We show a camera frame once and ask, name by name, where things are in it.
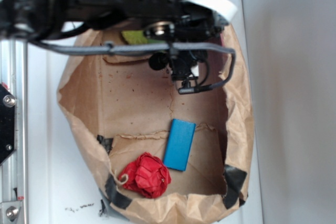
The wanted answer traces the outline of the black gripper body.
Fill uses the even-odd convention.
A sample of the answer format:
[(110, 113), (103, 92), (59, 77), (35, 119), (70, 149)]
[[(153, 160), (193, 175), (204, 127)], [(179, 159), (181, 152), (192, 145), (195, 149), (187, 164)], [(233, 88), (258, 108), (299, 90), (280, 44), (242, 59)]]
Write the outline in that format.
[(218, 36), (237, 13), (229, 0), (116, 0), (115, 29), (165, 41)]

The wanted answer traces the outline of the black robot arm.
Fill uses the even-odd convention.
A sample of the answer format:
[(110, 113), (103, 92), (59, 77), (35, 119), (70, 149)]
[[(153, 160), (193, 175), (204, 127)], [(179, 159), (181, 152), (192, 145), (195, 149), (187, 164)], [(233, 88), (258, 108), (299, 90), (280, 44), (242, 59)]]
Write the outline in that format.
[(113, 29), (201, 41), (219, 34), (236, 12), (228, 0), (1, 0), (1, 37), (55, 40)]

